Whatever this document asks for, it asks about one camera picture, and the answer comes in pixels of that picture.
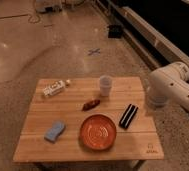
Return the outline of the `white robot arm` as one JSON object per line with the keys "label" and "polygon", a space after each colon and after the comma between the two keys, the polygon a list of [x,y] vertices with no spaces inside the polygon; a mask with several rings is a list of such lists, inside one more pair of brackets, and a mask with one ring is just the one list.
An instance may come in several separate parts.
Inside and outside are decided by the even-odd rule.
{"label": "white robot arm", "polygon": [[163,107],[173,100],[189,111],[189,67],[174,62],[149,74],[146,99],[153,107]]}

